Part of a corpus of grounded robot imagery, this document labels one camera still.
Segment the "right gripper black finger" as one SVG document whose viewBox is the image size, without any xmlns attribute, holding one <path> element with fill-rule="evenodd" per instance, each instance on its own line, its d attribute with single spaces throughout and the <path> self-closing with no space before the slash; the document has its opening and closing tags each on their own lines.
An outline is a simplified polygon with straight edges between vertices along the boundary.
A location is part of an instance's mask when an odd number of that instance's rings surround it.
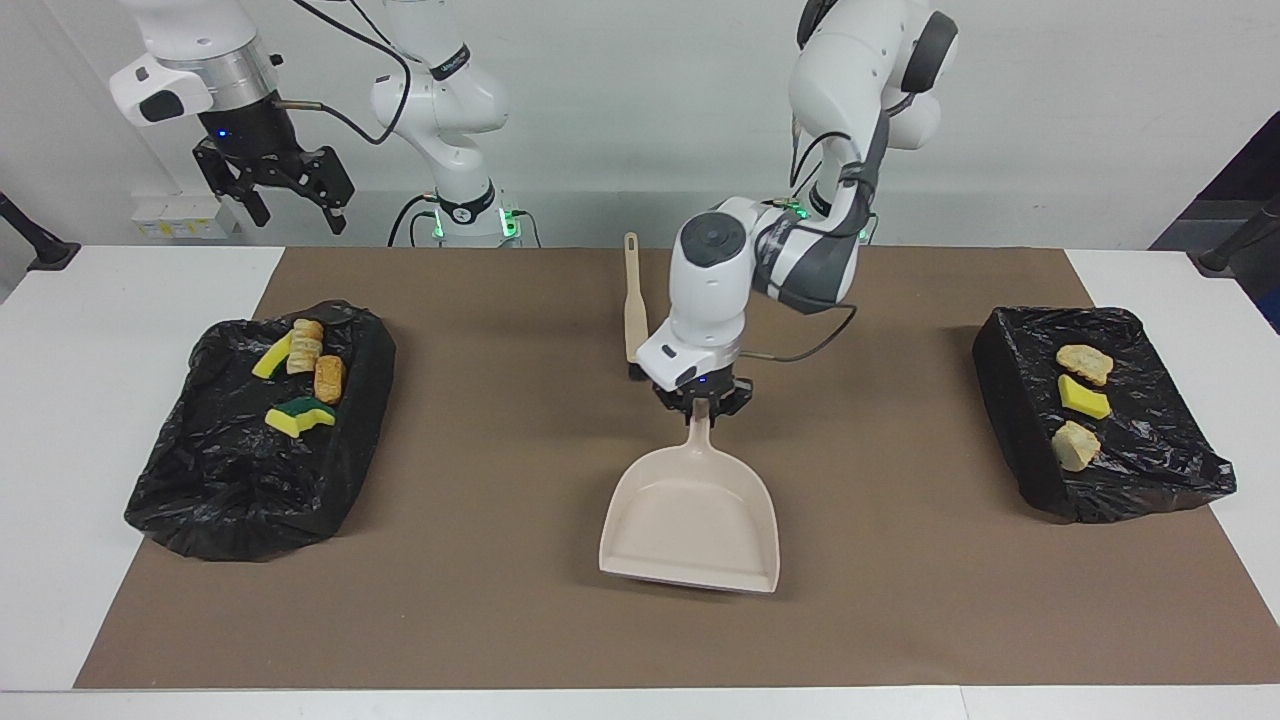
<svg viewBox="0 0 1280 720">
<path fill-rule="evenodd" d="M 270 222 L 271 213 L 256 190 L 251 170 L 241 167 L 234 158 L 227 156 L 216 145 L 195 145 L 193 158 L 216 197 L 229 197 L 238 202 L 259 228 Z"/>
<path fill-rule="evenodd" d="M 347 227 L 346 209 L 355 196 L 343 161 L 332 146 L 298 154 L 300 177 L 297 193 L 321 209 L 333 234 L 342 234 Z"/>
</svg>

